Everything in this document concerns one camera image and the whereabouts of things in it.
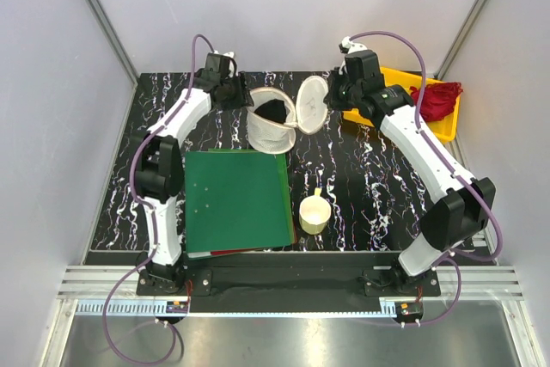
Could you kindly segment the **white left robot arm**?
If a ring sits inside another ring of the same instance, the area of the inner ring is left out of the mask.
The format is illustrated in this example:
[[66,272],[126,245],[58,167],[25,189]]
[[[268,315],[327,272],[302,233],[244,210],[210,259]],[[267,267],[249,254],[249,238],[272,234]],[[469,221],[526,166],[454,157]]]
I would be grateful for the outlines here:
[[144,210],[149,237],[148,257],[137,265],[141,284],[157,286],[169,295],[185,286],[176,217],[177,197],[184,186],[183,141],[212,108],[251,105],[235,54],[210,52],[205,66],[190,74],[174,105],[135,140],[129,182],[135,202]]

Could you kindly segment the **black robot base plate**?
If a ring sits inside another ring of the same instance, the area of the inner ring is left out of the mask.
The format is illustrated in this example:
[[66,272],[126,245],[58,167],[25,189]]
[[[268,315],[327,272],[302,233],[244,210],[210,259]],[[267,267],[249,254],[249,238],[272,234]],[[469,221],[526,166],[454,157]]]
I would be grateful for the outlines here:
[[433,271],[409,277],[392,252],[243,253],[184,260],[175,282],[143,271],[139,296],[191,295],[194,313],[366,313],[381,298],[439,297]]

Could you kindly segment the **black bra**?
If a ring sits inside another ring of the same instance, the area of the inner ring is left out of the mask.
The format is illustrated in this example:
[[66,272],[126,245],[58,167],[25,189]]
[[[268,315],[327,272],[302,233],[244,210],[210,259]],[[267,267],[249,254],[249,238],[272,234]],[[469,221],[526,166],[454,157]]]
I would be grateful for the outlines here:
[[284,101],[281,100],[269,100],[260,105],[254,113],[263,119],[267,119],[278,124],[283,124],[287,117],[286,106]]

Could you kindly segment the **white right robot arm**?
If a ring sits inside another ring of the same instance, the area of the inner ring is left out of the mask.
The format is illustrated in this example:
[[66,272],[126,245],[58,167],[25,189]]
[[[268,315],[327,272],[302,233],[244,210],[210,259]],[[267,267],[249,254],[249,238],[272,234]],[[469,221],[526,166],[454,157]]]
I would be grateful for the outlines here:
[[476,179],[416,119],[417,102],[400,85],[385,83],[378,57],[369,49],[346,48],[343,64],[330,73],[325,102],[334,110],[358,110],[395,144],[431,197],[419,235],[374,283],[409,295],[452,248],[487,226],[496,187],[488,178]]

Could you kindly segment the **white mesh laundry bag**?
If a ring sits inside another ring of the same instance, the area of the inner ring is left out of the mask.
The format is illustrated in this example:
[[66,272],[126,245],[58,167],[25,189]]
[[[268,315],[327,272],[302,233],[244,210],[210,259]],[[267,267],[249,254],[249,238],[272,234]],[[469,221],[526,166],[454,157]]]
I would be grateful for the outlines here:
[[250,92],[253,105],[247,109],[247,139],[253,149],[272,155],[290,151],[296,132],[317,133],[324,125],[328,108],[327,81],[320,76],[306,78],[296,99],[274,87]]

